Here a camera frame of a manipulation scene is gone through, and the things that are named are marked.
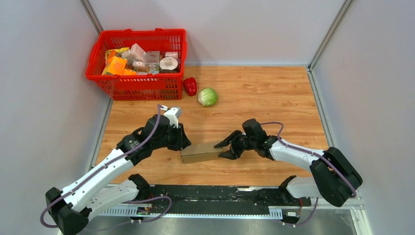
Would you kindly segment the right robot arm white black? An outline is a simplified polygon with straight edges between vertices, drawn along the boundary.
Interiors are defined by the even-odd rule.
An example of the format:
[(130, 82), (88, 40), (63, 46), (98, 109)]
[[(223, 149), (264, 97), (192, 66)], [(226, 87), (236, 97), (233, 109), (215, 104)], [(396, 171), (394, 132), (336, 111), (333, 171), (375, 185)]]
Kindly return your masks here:
[(283, 139), (278, 132), (268, 135), (264, 124), (249, 119), (242, 124), (243, 130), (235, 130), (215, 145), (229, 147), (219, 154), (220, 158), (236, 160), (244, 151), (254, 150), (259, 156), (272, 161), (287, 162), (311, 173), (310, 177), (292, 176), (280, 187), (280, 201), (291, 205), (299, 198), (323, 198), (335, 207), (341, 207), (349, 198), (357, 197), (356, 190), (363, 179), (357, 170), (337, 148), (312, 149)]

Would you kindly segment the green cabbage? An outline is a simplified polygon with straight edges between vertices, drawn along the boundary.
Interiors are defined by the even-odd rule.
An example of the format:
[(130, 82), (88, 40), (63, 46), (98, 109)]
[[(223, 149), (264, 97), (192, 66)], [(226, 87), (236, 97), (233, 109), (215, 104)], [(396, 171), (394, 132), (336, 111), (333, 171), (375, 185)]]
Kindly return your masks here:
[(217, 92), (212, 88), (204, 88), (198, 94), (199, 103), (205, 107), (213, 106), (217, 99)]

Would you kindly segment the red bell pepper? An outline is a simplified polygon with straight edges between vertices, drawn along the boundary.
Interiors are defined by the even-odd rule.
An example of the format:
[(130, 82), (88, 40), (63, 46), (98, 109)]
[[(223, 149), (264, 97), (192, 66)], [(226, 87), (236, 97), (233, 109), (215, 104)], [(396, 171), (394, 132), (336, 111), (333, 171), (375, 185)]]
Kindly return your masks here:
[(198, 86), (194, 77), (184, 79), (183, 86), (188, 96), (195, 96), (197, 94)]

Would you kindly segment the orange snack box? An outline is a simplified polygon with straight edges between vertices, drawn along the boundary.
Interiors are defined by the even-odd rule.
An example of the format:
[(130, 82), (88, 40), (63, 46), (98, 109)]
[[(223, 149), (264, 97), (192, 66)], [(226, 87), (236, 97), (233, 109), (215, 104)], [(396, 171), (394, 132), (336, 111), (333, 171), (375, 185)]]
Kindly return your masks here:
[(113, 56), (106, 60), (102, 75), (122, 75), (126, 64), (126, 59), (118, 56)]

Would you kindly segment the white tape roll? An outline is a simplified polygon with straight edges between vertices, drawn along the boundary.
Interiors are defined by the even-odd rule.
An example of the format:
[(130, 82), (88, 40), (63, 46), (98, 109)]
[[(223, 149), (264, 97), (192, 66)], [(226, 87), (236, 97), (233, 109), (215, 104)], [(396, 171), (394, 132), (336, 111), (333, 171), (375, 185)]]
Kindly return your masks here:
[(161, 73), (178, 73), (179, 62), (173, 57), (162, 58), (159, 62)]

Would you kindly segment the pink white carton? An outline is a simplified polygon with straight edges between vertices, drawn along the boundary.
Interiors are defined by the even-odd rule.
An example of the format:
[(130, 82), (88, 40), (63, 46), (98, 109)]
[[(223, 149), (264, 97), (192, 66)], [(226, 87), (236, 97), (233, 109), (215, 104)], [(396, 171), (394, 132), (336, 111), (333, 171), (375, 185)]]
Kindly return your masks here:
[(133, 64), (135, 61), (144, 62), (146, 51), (137, 43), (133, 44), (127, 51), (122, 54), (122, 58), (127, 60), (127, 64)]

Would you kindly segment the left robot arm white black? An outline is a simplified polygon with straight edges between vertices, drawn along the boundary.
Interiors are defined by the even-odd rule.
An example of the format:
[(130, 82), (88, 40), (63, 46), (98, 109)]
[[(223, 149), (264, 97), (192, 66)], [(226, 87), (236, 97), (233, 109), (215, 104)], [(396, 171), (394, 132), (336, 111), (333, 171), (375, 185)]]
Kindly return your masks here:
[(144, 203), (150, 191), (138, 174), (131, 175), (118, 187), (105, 187), (121, 173), (150, 157), (156, 149), (181, 151), (191, 145), (179, 122), (178, 108), (168, 109), (148, 119), (146, 125), (126, 135), (110, 154), (72, 184), (46, 194), (46, 209), (40, 221), (48, 228), (58, 228), (64, 235), (81, 232), (97, 215), (120, 203), (135, 200)]

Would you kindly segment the red plastic shopping basket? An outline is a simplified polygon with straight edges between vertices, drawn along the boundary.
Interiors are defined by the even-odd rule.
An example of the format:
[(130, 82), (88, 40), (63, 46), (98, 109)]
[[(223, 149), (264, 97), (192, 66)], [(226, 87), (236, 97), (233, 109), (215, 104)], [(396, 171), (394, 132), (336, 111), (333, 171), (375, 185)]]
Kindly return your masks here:
[[(130, 47), (137, 43), (145, 51), (175, 51), (179, 58), (178, 73), (146, 75), (103, 75), (104, 54), (110, 49)], [(177, 100), (182, 97), (184, 62), (187, 56), (186, 30), (156, 28), (147, 31), (104, 30), (93, 46), (86, 78), (93, 81), (113, 100)]]

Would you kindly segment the beige small box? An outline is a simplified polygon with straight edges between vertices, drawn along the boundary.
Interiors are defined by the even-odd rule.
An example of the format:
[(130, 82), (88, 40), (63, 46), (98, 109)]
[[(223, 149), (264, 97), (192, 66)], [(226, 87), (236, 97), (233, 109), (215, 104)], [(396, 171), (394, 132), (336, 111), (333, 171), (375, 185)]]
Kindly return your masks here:
[(148, 51), (145, 56), (145, 66), (148, 73), (160, 72), (160, 51)]

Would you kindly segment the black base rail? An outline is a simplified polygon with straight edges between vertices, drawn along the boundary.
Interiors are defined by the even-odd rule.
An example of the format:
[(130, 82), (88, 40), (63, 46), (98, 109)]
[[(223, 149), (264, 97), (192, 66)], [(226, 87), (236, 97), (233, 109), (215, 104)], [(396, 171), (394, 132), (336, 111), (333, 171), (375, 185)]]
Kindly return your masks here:
[(198, 186), (198, 185), (150, 185), (146, 181), (126, 180), (113, 187), (104, 188), (88, 196), (80, 189), (75, 195), (72, 209), (80, 211), (88, 220), (103, 214), (115, 214), (115, 206), (127, 204), (121, 214), (133, 219), (148, 216), (190, 218), (267, 218), (285, 223), (299, 220), (302, 207), (316, 205), (311, 199), (321, 200), (341, 207), (343, 197), (315, 192), (304, 195), (294, 190), (294, 181), (279, 187), (248, 186)]

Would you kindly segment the brown cardboard box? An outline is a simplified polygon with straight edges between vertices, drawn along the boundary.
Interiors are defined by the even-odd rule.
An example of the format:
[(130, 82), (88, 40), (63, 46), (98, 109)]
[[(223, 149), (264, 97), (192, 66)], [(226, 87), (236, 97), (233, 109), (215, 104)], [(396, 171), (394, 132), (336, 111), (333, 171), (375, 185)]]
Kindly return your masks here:
[(223, 152), (223, 147), (215, 147), (216, 144), (216, 142), (192, 144), (181, 151), (181, 159), (184, 164), (216, 160)]

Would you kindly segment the yellow snack packet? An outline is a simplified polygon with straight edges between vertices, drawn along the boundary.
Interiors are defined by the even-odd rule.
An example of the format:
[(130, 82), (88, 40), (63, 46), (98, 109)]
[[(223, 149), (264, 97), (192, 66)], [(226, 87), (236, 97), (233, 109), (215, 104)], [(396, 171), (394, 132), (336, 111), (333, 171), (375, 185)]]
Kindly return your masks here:
[(120, 57), (124, 52), (126, 52), (127, 50), (129, 50), (129, 47), (122, 47), (122, 48), (118, 48), (118, 49), (110, 49), (105, 51), (105, 60), (108, 60), (114, 56), (118, 56)]

